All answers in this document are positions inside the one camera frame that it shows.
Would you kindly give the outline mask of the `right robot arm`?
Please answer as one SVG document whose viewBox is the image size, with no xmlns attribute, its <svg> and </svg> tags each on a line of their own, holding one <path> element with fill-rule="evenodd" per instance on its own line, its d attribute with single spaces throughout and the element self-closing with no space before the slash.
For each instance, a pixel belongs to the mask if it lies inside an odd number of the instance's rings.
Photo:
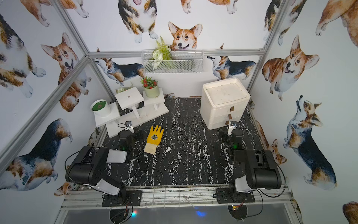
<svg viewBox="0 0 358 224">
<path fill-rule="evenodd" d="M 242 131 L 234 129 L 228 135 L 219 130 L 219 140 L 228 145 L 230 159 L 244 166 L 244 175 L 235 179 L 234 192 L 251 192 L 258 189 L 279 189 L 282 178 L 273 154 L 268 151 L 243 149 Z"/>
</svg>

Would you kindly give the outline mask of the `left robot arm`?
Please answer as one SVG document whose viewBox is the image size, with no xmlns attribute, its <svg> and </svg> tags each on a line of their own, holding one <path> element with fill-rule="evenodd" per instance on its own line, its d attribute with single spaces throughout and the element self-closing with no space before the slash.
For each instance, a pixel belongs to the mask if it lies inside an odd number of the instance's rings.
<svg viewBox="0 0 358 224">
<path fill-rule="evenodd" d="M 134 149 L 135 143 L 142 139 L 142 130 L 124 130 L 119 132 L 119 144 L 116 149 L 84 146 L 66 169 L 66 180 L 126 199 L 125 184 L 110 177 L 105 169 L 110 163 L 128 162 L 129 153 Z"/>
</svg>

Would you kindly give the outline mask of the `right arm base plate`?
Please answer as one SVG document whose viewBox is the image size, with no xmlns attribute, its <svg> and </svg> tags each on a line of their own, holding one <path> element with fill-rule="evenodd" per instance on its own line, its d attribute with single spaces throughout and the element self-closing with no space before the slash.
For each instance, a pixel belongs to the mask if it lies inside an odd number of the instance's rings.
<svg viewBox="0 0 358 224">
<path fill-rule="evenodd" d="M 240 193 L 230 188 L 217 188 L 213 194 L 213 198 L 216 198 L 217 203 L 254 203 L 255 197 L 253 193 Z"/>
</svg>

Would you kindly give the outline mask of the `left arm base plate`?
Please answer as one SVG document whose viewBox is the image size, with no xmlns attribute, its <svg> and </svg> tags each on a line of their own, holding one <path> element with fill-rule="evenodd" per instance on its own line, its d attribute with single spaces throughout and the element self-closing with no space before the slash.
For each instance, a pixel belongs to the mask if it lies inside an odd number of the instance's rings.
<svg viewBox="0 0 358 224">
<path fill-rule="evenodd" d="M 126 206 L 127 204 L 140 206 L 142 193 L 141 190 L 130 190 L 125 193 L 119 192 L 115 196 L 104 194 L 102 195 L 102 207 Z"/>
</svg>

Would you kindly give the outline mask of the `white drawer cabinet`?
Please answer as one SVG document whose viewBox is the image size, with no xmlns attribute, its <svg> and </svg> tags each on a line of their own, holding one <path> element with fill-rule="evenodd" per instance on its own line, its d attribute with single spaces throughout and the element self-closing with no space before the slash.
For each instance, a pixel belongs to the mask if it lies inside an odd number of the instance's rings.
<svg viewBox="0 0 358 224">
<path fill-rule="evenodd" d="M 250 94 L 238 78 L 229 78 L 203 85 L 200 114 L 209 130 L 240 121 Z"/>
</svg>

